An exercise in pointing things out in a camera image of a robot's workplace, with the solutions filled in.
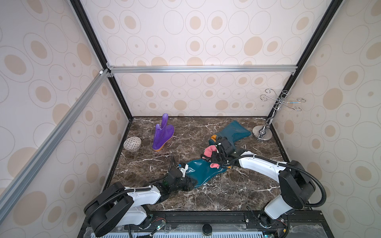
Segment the pink cloth black trim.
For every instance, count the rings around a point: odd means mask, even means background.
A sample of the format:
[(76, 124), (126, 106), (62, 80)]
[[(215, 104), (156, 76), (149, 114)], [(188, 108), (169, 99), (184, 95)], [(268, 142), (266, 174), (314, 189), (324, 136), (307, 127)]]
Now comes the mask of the pink cloth black trim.
[(210, 163), (210, 167), (211, 168), (214, 168), (214, 169), (219, 169), (220, 168), (220, 165), (217, 164), (217, 163), (212, 163), (212, 156), (213, 156), (213, 152), (217, 152), (217, 148), (215, 145), (210, 145), (208, 146), (204, 153), (202, 154), (201, 158), (203, 160), (206, 160), (207, 162)]

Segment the purple rubber boot yellow sole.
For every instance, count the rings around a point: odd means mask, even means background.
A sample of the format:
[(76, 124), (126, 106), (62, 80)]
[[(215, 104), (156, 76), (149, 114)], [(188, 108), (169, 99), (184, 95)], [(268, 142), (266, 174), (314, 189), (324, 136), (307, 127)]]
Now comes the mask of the purple rubber boot yellow sole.
[(155, 126), (155, 133), (152, 148), (154, 151), (160, 151), (166, 142), (168, 142), (174, 135), (175, 129), (173, 125), (168, 124), (169, 115), (164, 113), (162, 115), (161, 124)]

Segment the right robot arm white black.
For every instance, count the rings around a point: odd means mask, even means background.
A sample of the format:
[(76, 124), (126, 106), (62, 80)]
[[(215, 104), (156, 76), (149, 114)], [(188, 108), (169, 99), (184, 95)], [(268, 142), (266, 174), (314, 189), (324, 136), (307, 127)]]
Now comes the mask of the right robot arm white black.
[(225, 137), (206, 148), (201, 158), (210, 162), (213, 168), (230, 169), (237, 166), (279, 183), (280, 195), (268, 202), (258, 215), (260, 225), (266, 229), (293, 209), (320, 207), (326, 202), (323, 184), (297, 161), (280, 162), (247, 150), (239, 152)]

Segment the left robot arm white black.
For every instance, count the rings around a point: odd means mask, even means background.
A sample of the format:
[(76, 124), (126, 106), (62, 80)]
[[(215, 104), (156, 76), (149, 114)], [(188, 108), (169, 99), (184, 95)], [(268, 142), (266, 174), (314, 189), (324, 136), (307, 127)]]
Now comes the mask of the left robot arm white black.
[(175, 164), (169, 171), (144, 187), (126, 187), (116, 182), (89, 202), (84, 208), (85, 223), (96, 237), (101, 237), (117, 226), (135, 225), (146, 229), (153, 214), (148, 205), (159, 204), (178, 191), (191, 191), (197, 180), (187, 175), (188, 164)]

